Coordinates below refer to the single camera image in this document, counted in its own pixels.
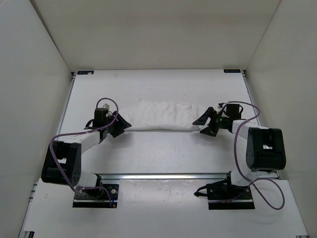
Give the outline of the white pleated skirt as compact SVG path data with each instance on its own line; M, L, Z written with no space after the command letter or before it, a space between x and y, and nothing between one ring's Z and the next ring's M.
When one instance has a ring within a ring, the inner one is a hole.
M192 123L207 107L186 102L155 102L140 100L138 104L119 109L119 114L132 126L129 131L173 130L195 131Z

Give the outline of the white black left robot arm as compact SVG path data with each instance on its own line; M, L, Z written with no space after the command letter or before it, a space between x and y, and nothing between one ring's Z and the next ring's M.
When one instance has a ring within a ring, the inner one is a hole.
M73 191L78 188L91 197L100 197L106 193L102 178L82 171L82 154L102 143L108 135L116 138L131 127L118 111L110 112L108 105L95 108L94 117L86 123L83 132L59 134L49 142L42 181L67 185Z

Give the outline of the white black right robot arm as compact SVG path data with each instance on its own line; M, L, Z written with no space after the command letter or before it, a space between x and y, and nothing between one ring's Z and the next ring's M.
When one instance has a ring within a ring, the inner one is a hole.
M220 103L217 110L209 107L192 123L204 126L200 133L207 136L215 137L220 129L234 134L236 169L224 180L206 187L210 195L218 196L218 202L237 199L256 181L286 166L281 129L259 126L252 123L252 119L243 119L244 105L241 101Z

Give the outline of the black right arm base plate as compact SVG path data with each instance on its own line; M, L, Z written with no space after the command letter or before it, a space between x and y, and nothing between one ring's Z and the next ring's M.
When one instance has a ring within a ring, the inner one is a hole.
M206 197L209 210L255 209L252 193L248 187L236 187L225 180L208 183L198 188L194 195Z

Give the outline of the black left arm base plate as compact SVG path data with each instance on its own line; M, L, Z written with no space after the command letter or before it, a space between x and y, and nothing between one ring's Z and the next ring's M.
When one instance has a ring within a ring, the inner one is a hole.
M108 208L118 207L119 180L103 180L104 189L84 190L76 188L73 208Z

